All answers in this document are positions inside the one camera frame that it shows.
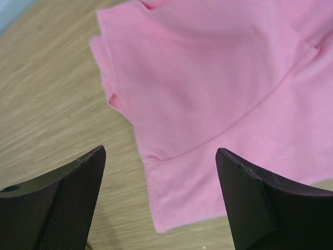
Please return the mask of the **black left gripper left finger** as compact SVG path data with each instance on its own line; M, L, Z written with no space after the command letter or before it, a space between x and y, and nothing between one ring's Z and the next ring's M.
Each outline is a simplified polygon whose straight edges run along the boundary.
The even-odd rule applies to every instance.
M1 190L1 249L91 249L88 235L106 163L100 145Z

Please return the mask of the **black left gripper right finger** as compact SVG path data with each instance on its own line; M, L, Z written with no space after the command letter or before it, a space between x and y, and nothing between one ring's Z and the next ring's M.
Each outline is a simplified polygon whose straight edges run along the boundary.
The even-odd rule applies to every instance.
M289 180L225 148L215 160L235 249L332 249L332 191Z

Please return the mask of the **pink t shirt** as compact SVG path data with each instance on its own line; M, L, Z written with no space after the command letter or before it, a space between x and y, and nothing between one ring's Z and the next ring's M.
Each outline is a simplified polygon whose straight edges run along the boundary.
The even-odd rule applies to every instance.
M90 46L134 128L159 233L226 215L218 148L332 178L332 1L128 1Z

